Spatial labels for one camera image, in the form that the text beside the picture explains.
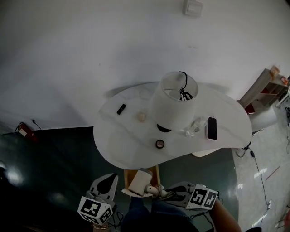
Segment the clear glass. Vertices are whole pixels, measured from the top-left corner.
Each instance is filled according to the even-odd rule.
[[[207,115],[198,117],[192,122],[190,126],[184,129],[185,135],[189,137],[194,136],[196,133],[200,132],[207,125],[207,122],[208,122]]]

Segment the black cord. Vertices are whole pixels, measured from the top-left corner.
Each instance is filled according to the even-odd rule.
[[[211,226],[212,226],[212,229],[213,229],[213,224],[212,224],[212,222],[208,219],[208,217],[205,215],[205,214],[203,214],[203,216],[206,218],[206,220],[211,224]]]
[[[289,154],[289,144],[290,144],[290,137],[287,136],[287,140],[288,140],[288,144],[286,146],[286,151],[287,151],[287,154]]]
[[[267,202],[267,199],[266,199],[266,192],[265,192],[265,186],[264,186],[264,182],[263,182],[263,178],[262,178],[262,173],[260,172],[259,170],[259,167],[258,167],[258,164],[257,164],[257,160],[254,156],[254,159],[255,159],[255,163],[256,163],[256,166],[257,166],[257,169],[258,169],[258,172],[261,174],[260,177],[261,177],[261,181],[262,181],[262,185],[263,185],[263,190],[264,190],[264,196],[265,196],[265,202],[266,202],[266,206],[268,207],[268,202]]]
[[[193,99],[193,96],[189,92],[184,92],[184,89],[187,86],[187,74],[186,74],[186,72],[182,72],[182,71],[180,71],[180,73],[185,74],[185,86],[180,89],[180,99],[179,100],[182,100],[182,98],[184,101]]]
[[[261,229],[262,229],[262,223],[263,223],[263,220],[264,220],[264,217],[265,217],[265,214],[268,212],[268,208],[267,208],[267,210],[266,210],[266,212],[264,213],[264,215],[263,215],[263,217],[262,217],[262,220],[261,220]]]
[[[213,224],[212,222],[208,219],[208,217],[206,216],[206,214],[209,213],[209,211],[206,211],[206,212],[202,212],[202,213],[199,213],[199,214],[193,214],[190,216],[190,218],[193,220],[194,218],[196,217],[199,217],[199,216],[204,216],[206,218],[206,220],[211,224],[212,228],[210,230],[213,230]]]
[[[242,157],[245,155],[245,153],[246,153],[246,150],[245,150],[245,149],[243,149],[243,150],[244,150],[244,153],[243,153],[243,155],[242,155],[242,156],[239,156],[239,155],[237,154],[237,156],[238,156],[238,157],[242,158]]]
[[[222,200],[222,205],[223,205],[224,200],[223,200],[223,198],[220,197],[220,195],[219,195],[219,191],[217,192],[217,198],[218,198],[218,200]]]
[[[116,215],[117,215],[118,220],[119,220],[118,224],[116,224],[116,222],[115,222],[114,214],[112,215],[114,224],[108,222],[109,227],[114,227],[115,229],[122,224],[122,220],[124,218],[124,215],[122,213],[120,213],[119,211],[116,211]]]
[[[32,120],[32,123],[34,123],[36,126],[38,126],[34,119]]]

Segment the white cylinder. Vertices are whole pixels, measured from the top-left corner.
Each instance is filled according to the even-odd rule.
[[[180,95],[181,88],[191,94],[193,99],[184,101]],[[191,76],[187,75],[186,83],[183,72],[167,73],[151,98],[150,114],[161,127],[169,130],[183,129],[193,121],[197,94],[198,84]]]
[[[137,171],[134,179],[129,185],[129,190],[139,196],[143,196],[145,193],[145,188],[152,180],[152,172],[141,168]]]
[[[156,187],[153,187],[152,185],[148,185],[145,190],[146,193],[150,193],[154,195],[155,197],[159,194],[159,190]],[[165,190],[161,190],[160,197],[165,198],[168,195],[168,192]]]

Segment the person's leg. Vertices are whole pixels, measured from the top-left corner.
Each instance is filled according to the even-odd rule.
[[[132,197],[129,206],[129,212],[124,216],[122,224],[125,224],[130,220],[147,217],[148,215],[149,211],[144,206],[143,199]]]
[[[187,215],[174,205],[169,205],[166,202],[158,199],[152,203],[152,213],[162,213],[169,215],[178,215],[182,217],[187,217]]]

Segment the power cord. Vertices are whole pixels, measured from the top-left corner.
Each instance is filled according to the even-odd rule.
[[[32,123],[34,123],[36,126],[38,126],[34,119],[32,120]]]
[[[256,166],[257,166],[258,172],[259,172],[259,174],[260,174],[261,182],[262,182],[262,185],[263,185],[263,191],[264,191],[265,203],[266,203],[266,206],[267,206],[267,210],[266,210],[266,212],[264,213],[264,215],[263,215],[263,217],[262,217],[262,220],[261,220],[261,228],[262,228],[263,219],[264,219],[264,217],[265,217],[265,214],[266,214],[267,211],[269,210],[268,207],[269,207],[269,205],[270,205],[270,202],[268,203],[268,201],[267,201],[267,198],[266,198],[266,191],[265,191],[265,186],[264,186],[264,182],[263,182],[263,178],[262,178],[262,173],[261,173],[260,170],[259,170],[258,163],[257,163],[256,157],[255,157],[255,153],[254,153],[254,152],[252,151],[252,149],[249,147],[250,144],[249,144],[246,148],[243,148],[243,149],[245,150],[245,152],[246,152],[247,149],[249,149],[249,150],[250,150],[250,154],[251,154],[251,156],[252,156],[252,157],[254,158],[254,160],[255,160],[255,163],[256,163]],[[237,151],[236,151],[236,154],[237,154],[238,157],[242,158],[242,157],[245,155],[245,152],[244,152],[244,154],[243,154],[242,156],[239,156],[239,155],[237,154]]]
[[[122,224],[122,220],[123,220],[123,218],[124,218],[124,215],[123,215],[121,212],[119,212],[119,211],[116,211],[115,213],[116,213],[116,215],[117,215],[117,217],[118,217],[119,222],[116,223],[116,221],[115,221],[115,217],[114,217],[114,214],[113,214],[113,215],[112,215],[112,219],[113,219],[113,222],[114,222],[114,223],[110,223],[110,222],[108,222],[108,224],[109,224],[109,227],[114,227],[115,230],[118,228],[118,230],[119,230],[119,227],[120,227],[120,225]]]
[[[287,154],[289,154],[290,136],[287,136],[287,140],[288,140],[288,143],[287,143],[287,146],[286,146],[286,151],[287,151]]]
[[[202,213],[199,213],[199,214],[193,214],[190,216],[190,219],[194,219],[196,217],[199,217],[199,216],[204,216],[206,218],[206,220],[209,222],[209,224],[212,226],[212,228],[209,230],[209,231],[213,231],[214,227],[213,227],[213,224],[212,222],[209,220],[209,218],[206,216],[206,214],[209,213],[209,211],[206,211],[206,212],[202,212]]]
[[[218,200],[222,200],[222,205],[223,205],[223,199],[220,197],[220,194],[219,194],[219,191],[217,192],[217,198],[218,198]],[[192,214],[191,216],[190,216],[190,219],[194,219],[194,218],[196,218],[196,217],[198,217],[198,216],[204,216],[205,218],[206,218],[206,220],[211,224],[211,226],[212,226],[212,228],[211,229],[209,229],[209,230],[207,230],[206,232],[213,232],[213,230],[214,230],[214,227],[213,227],[213,224],[212,224],[212,222],[209,220],[209,218],[206,216],[206,214],[207,213],[209,213],[209,211],[207,210],[207,211],[205,211],[205,212],[202,212],[202,213],[199,213],[199,214]]]
[[[185,89],[185,87],[187,85],[187,74],[186,74],[186,72],[182,72],[182,71],[180,71],[180,73],[184,73],[185,74],[185,86],[180,89],[180,99],[179,100],[182,101],[182,97],[183,97],[184,101],[193,99],[193,96],[189,92],[184,92],[184,89]]]

